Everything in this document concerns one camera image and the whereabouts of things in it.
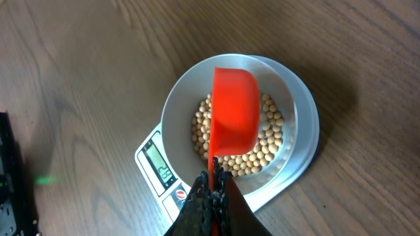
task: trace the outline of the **wooden table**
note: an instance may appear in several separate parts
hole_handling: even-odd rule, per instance
[[[420,235],[416,0],[0,0],[0,111],[44,235],[161,235],[133,155],[177,79],[227,52],[292,69],[321,122],[310,168],[260,209],[273,235]]]

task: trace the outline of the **digital kitchen scale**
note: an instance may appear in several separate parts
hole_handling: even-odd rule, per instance
[[[293,183],[307,168],[318,145],[320,125],[316,104],[305,84],[280,63],[262,56],[252,57],[268,64],[283,79],[294,99],[298,124],[293,152],[285,160],[279,173],[263,187],[244,195],[247,204],[255,212]],[[185,203],[190,186],[178,177],[167,160],[161,137],[161,123],[137,149],[135,161],[162,212],[172,224]]]

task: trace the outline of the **black device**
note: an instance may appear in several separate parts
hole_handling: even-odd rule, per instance
[[[20,150],[6,113],[0,113],[0,160],[0,236],[39,235],[35,205],[25,188]]]

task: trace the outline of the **scale display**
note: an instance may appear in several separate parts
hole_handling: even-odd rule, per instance
[[[173,177],[171,170],[169,170],[169,167],[166,165],[166,162],[163,160],[162,155],[160,155],[154,144],[146,150],[146,153],[147,157],[152,161],[154,169],[157,170],[157,175],[162,184]]]
[[[159,131],[155,132],[152,138],[146,142],[138,158],[157,195],[161,196],[164,191],[176,182],[177,178],[163,158],[162,150],[158,148],[158,140],[161,140]]]

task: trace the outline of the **bowl rim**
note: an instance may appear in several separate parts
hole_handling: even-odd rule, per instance
[[[177,82],[173,85],[173,87],[172,87],[172,89],[171,89],[171,91],[169,92],[169,94],[168,94],[168,96],[167,96],[167,99],[166,99],[166,101],[165,101],[165,105],[163,106],[163,110],[162,110],[162,114],[161,114],[161,124],[162,124],[162,129],[163,129],[163,118],[164,118],[164,116],[165,116],[165,110],[166,110],[166,108],[167,108],[167,104],[168,104],[168,102],[169,102],[169,98],[171,97],[171,95],[172,95],[172,93],[174,92],[174,90],[175,90],[175,88],[177,87],[177,85],[178,85],[178,83],[181,83],[181,81],[182,81],[182,78],[185,76],[185,75],[187,75],[188,73],[190,73],[190,71],[192,71],[195,67],[197,67],[197,66],[199,66],[199,65],[201,65],[201,64],[203,64],[203,63],[205,63],[206,61],[208,61],[208,60],[212,60],[212,59],[214,59],[214,58],[218,58],[218,57],[223,57],[223,56],[240,56],[240,57],[245,57],[245,58],[249,58],[249,59],[251,59],[251,60],[256,60],[256,61],[258,61],[258,63],[261,63],[262,65],[264,65],[265,67],[267,67],[270,71],[272,71],[273,73],[275,73],[281,80],[282,80],[282,82],[283,82],[283,84],[285,85],[285,87],[286,87],[286,89],[287,89],[287,91],[288,91],[288,93],[289,93],[289,95],[290,95],[290,97],[291,97],[291,99],[292,99],[292,101],[293,101],[293,106],[294,106],[294,112],[293,112],[293,114],[294,114],[294,116],[295,116],[295,118],[294,118],[294,120],[296,121],[297,120],[297,113],[296,113],[296,104],[294,103],[294,98],[293,98],[293,95],[292,95],[292,93],[290,92],[290,89],[289,89],[289,87],[287,86],[287,84],[284,82],[284,79],[282,78],[282,76],[280,76],[280,74],[277,72],[277,70],[275,70],[273,67],[271,67],[270,65],[268,65],[266,62],[263,62],[262,60],[260,60],[260,59],[258,59],[258,58],[256,58],[256,57],[254,57],[254,55],[246,55],[246,54],[238,54],[238,53],[226,53],[226,54],[218,54],[218,55],[215,55],[215,56],[211,56],[211,57],[208,57],[208,58],[206,58],[206,59],[204,59],[204,60],[202,60],[202,61],[199,61],[199,62],[197,62],[196,64],[194,64],[191,68],[189,68],[187,71],[185,71],[180,77],[179,77],[179,79],[177,80]],[[296,138],[296,135],[297,135],[297,131],[298,131],[298,124],[295,122],[295,127],[294,127],[294,129],[293,129],[293,136]],[[258,189],[260,189],[260,188],[262,188],[262,187],[264,187],[266,184],[268,184],[268,183],[270,183],[271,181],[273,181],[273,179],[275,179],[275,177],[278,175],[278,174],[280,174],[281,172],[282,172],[282,170],[284,169],[284,167],[286,166],[286,164],[289,162],[289,160],[290,160],[290,157],[292,156],[292,153],[293,153],[293,150],[294,150],[294,147],[295,147],[295,140],[291,143],[291,148],[290,148],[290,150],[288,151],[288,154],[287,154],[287,159],[283,162],[283,164],[282,164],[282,167],[281,168],[279,168],[278,170],[277,170],[277,172],[276,172],[276,174],[275,175],[271,175],[271,178],[269,179],[269,181],[267,181],[266,183],[264,183],[264,184],[262,184],[262,185],[260,185],[257,189],[254,189],[253,191],[250,191],[250,192],[247,192],[247,193],[244,193],[244,194],[248,194],[248,193],[252,193],[252,192],[254,192],[254,191],[257,191]]]

